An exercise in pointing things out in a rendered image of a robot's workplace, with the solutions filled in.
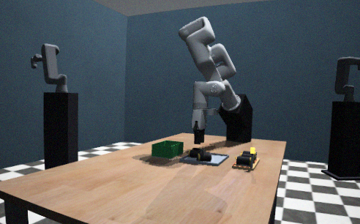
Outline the green open box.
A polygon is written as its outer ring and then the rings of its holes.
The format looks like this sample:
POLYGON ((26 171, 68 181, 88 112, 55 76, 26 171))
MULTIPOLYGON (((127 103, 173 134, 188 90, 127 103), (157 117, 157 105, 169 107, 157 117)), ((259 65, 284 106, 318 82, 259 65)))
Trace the green open box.
POLYGON ((184 142, 180 141, 161 141, 151 145, 151 156, 172 159, 183 154, 184 142))

